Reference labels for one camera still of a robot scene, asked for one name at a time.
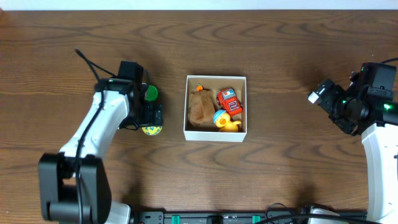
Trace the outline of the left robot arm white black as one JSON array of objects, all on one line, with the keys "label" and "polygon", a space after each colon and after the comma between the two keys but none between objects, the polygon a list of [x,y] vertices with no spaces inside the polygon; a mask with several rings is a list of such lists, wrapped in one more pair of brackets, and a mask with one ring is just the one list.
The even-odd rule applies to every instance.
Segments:
[{"label": "left robot arm white black", "polygon": [[129,223],[130,206],[112,200],[104,158],[119,129],[162,125],[155,86],[103,78],[94,85],[90,110],[57,154],[39,161],[40,206],[44,220],[59,223]]}]

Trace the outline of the brown plush toy animal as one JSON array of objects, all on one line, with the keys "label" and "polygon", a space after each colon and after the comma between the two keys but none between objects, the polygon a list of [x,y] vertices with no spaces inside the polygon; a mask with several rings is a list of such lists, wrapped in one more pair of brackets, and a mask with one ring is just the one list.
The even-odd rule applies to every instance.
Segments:
[{"label": "brown plush toy animal", "polygon": [[193,126],[211,123],[215,114],[213,92],[198,84],[188,99],[188,120]]}]

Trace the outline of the yellow rubber duck blue cap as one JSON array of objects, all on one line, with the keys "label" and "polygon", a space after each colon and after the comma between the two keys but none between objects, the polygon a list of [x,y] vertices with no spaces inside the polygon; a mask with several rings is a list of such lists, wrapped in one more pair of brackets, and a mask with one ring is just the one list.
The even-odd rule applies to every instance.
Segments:
[{"label": "yellow rubber duck blue cap", "polygon": [[218,110],[213,115],[213,122],[219,132],[226,133],[237,133],[239,131],[239,125],[242,124],[241,121],[232,121],[231,116],[226,110]]}]

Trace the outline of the yellow ball blue letters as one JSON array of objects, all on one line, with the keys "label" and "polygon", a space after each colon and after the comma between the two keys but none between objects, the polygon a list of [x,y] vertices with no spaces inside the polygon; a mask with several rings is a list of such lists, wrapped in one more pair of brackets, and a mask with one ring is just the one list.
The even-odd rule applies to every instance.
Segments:
[{"label": "yellow ball blue letters", "polygon": [[147,126],[141,129],[146,135],[155,136],[161,132],[162,126]]}]

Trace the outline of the green ridged toy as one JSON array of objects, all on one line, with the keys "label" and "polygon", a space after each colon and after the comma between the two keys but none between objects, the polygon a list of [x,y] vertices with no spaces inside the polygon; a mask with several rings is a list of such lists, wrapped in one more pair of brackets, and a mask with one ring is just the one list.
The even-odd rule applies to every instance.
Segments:
[{"label": "green ridged toy", "polygon": [[158,89],[153,85],[148,85],[145,93],[145,100],[155,101],[156,99],[158,99],[158,96],[159,96]]}]

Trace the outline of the red toy fire truck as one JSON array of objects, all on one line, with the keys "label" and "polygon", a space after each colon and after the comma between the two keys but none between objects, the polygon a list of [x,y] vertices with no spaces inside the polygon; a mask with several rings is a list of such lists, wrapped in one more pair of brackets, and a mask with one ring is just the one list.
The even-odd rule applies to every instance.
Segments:
[{"label": "red toy fire truck", "polygon": [[239,102],[236,92],[232,88],[225,88],[216,94],[216,102],[230,116],[236,116],[243,112],[242,104]]}]

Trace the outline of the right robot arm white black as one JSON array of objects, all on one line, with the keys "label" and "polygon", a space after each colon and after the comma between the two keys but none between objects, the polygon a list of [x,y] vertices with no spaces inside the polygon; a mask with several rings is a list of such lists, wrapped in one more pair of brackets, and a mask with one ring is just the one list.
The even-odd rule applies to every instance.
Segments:
[{"label": "right robot arm white black", "polygon": [[368,170],[367,219],[397,223],[397,104],[373,95],[373,89],[352,83],[344,90],[324,80],[308,99],[345,134],[361,136]]}]

